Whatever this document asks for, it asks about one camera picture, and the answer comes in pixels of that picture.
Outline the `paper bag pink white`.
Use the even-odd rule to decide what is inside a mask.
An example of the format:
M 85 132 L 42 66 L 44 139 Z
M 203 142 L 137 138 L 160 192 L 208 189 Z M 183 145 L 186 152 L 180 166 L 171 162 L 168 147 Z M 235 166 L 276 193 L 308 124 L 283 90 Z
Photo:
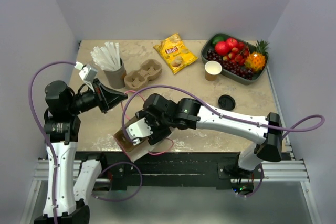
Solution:
M 159 143 L 156 143 L 154 145 L 149 144 L 149 140 L 147 137 L 142 139 L 136 138 L 134 145 L 133 142 L 129 142 L 125 139 L 122 129 L 118 130 L 113 137 L 117 145 L 121 148 L 121 150 L 132 162 L 135 162 L 136 160 L 140 159 L 146 154 L 152 156 L 161 155 L 163 153 L 170 151 L 174 147 L 174 141 L 168 137 L 165 138 L 163 141 L 160 141 Z M 156 150 L 156 148 L 160 146 L 162 142 L 163 145 L 167 147 L 167 149 L 163 151 Z

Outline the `black coffee cup lid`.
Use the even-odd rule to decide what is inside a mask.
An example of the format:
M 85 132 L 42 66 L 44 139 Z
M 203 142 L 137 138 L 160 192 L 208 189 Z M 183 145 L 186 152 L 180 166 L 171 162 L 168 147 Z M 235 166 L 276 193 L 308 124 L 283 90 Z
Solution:
M 218 98 L 218 106 L 222 110 L 232 111 L 236 107 L 236 102 L 233 97 L 224 94 Z

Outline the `brown paper coffee cup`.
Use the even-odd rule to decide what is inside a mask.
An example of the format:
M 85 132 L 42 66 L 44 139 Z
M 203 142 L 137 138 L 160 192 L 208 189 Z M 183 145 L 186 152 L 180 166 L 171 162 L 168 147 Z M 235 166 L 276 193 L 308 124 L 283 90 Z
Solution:
M 222 71 L 222 65 L 217 61 L 208 61 L 205 65 L 205 79 L 215 81 Z

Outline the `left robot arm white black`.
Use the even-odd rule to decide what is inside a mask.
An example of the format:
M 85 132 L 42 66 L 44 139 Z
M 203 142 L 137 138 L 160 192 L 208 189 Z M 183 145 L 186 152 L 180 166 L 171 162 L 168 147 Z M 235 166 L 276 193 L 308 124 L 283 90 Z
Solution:
M 86 158 L 74 179 L 74 161 L 80 128 L 79 114 L 94 108 L 107 113 L 127 95 L 104 86 L 98 79 L 85 92 L 74 92 L 60 80 L 45 87 L 48 105 L 43 133 L 48 155 L 48 191 L 43 214 L 35 223 L 89 223 L 88 198 L 97 178 L 108 174 L 104 154 Z

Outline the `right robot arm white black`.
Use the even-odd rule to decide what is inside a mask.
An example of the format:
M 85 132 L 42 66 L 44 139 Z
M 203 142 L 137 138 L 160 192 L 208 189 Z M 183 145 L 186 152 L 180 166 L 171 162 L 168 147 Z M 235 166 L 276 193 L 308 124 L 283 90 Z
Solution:
M 225 166 L 227 174 L 248 177 L 263 161 L 282 160 L 282 131 L 280 116 L 270 112 L 267 116 L 250 116 L 221 110 L 204 102 L 183 98 L 178 103 L 155 93 L 150 95 L 142 110 L 135 114 L 151 129 L 150 140 L 159 141 L 171 129 L 200 129 L 224 132 L 252 142 L 239 152 L 234 163 Z

